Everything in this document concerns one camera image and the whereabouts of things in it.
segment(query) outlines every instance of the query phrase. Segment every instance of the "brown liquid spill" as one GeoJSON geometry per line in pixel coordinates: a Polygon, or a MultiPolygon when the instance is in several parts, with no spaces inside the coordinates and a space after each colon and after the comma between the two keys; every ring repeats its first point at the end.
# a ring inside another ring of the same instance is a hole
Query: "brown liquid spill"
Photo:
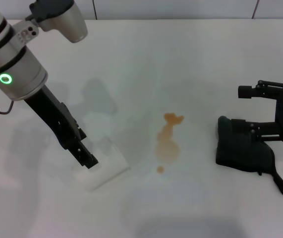
{"type": "Polygon", "coordinates": [[[174,113],[166,113],[165,120],[167,124],[158,133],[156,156],[161,162],[167,164],[173,163],[178,159],[180,149],[178,145],[172,140],[173,127],[183,122],[184,116],[177,117],[174,113]]]}
{"type": "Polygon", "coordinates": [[[163,174],[164,171],[165,171],[165,168],[164,168],[163,166],[158,166],[158,167],[157,167],[157,172],[158,172],[159,174],[163,174]]]}

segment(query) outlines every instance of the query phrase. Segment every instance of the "white tabletop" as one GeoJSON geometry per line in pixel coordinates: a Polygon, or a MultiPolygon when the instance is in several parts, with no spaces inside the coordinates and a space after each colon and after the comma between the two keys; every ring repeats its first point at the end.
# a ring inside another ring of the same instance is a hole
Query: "white tabletop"
{"type": "MultiPolygon", "coordinates": [[[[275,101],[238,99],[239,85],[283,82],[283,20],[87,21],[29,44],[47,86],[88,135],[109,138],[130,170],[77,186],[75,159],[24,103],[0,115],[0,238],[280,238],[283,195],[270,175],[215,163],[219,116],[273,121],[275,101]],[[158,160],[164,114],[180,154],[158,160]],[[163,166],[163,174],[157,167],[163,166]]],[[[9,99],[0,91],[0,108],[9,99]]],[[[283,143],[271,142],[283,178],[283,143]]]]}

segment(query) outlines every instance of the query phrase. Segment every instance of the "spill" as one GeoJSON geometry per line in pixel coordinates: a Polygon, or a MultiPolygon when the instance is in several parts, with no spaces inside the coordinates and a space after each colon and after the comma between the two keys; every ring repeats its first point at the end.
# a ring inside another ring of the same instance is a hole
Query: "spill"
{"type": "Polygon", "coordinates": [[[158,166],[158,167],[157,167],[157,172],[158,172],[159,174],[163,174],[164,171],[165,171],[165,168],[164,168],[163,166],[158,166]]]}
{"type": "Polygon", "coordinates": [[[171,164],[178,159],[180,154],[179,146],[173,141],[173,127],[183,122],[184,116],[177,117],[174,113],[166,113],[167,124],[158,133],[156,156],[159,161],[171,164]]]}

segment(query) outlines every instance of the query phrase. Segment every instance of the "green indicator light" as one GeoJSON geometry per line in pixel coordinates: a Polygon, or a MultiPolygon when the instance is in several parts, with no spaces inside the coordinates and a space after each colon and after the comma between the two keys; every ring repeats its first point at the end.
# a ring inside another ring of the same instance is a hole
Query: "green indicator light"
{"type": "Polygon", "coordinates": [[[3,73],[0,75],[0,81],[4,84],[10,84],[12,82],[12,78],[9,74],[3,73]]]}

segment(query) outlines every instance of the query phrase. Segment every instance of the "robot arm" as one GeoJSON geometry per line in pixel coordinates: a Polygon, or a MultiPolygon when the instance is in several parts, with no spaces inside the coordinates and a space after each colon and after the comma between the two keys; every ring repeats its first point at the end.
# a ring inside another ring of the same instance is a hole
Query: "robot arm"
{"type": "Polygon", "coordinates": [[[88,168],[98,163],[81,140],[78,128],[65,104],[45,86],[47,71],[26,44],[44,31],[56,29],[70,42],[87,36],[83,16],[73,0],[37,0],[30,5],[32,15],[11,26],[0,14],[0,89],[12,100],[24,100],[51,128],[65,150],[88,168]]]}

